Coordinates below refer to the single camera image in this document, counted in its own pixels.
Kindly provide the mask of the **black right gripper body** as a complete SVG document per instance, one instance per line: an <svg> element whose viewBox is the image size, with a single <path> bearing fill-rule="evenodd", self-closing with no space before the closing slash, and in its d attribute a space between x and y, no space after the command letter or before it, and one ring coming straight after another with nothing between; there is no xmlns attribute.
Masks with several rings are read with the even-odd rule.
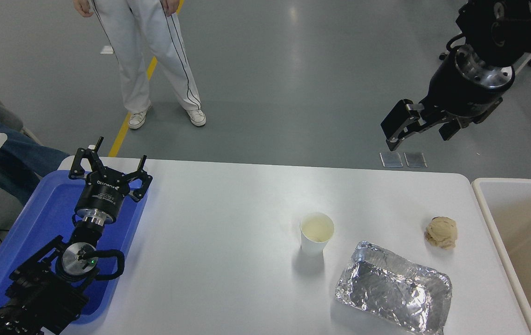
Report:
<svg viewBox="0 0 531 335"><path fill-rule="evenodd" d="M474 50L452 50L433 75L426 107L479 123L513 85L513 67L498 67Z"/></svg>

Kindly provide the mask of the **person's right hand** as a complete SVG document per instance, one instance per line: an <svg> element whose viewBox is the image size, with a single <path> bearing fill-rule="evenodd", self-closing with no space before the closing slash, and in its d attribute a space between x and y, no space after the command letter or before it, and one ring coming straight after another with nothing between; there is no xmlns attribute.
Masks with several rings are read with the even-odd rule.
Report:
<svg viewBox="0 0 531 335"><path fill-rule="evenodd" d="M89 18L94 15L89 0L73 0L73 6L81 17Z"/></svg>

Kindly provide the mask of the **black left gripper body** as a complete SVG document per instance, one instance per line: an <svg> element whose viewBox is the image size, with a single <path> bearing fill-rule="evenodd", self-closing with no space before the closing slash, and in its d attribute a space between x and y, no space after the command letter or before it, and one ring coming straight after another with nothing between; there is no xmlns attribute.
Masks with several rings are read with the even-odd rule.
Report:
<svg viewBox="0 0 531 335"><path fill-rule="evenodd" d="M97 210L116 219L129 193L129 187L120 181L123 175L121 172L87 174L84 190L76 204L76 214L83 218L85 213Z"/></svg>

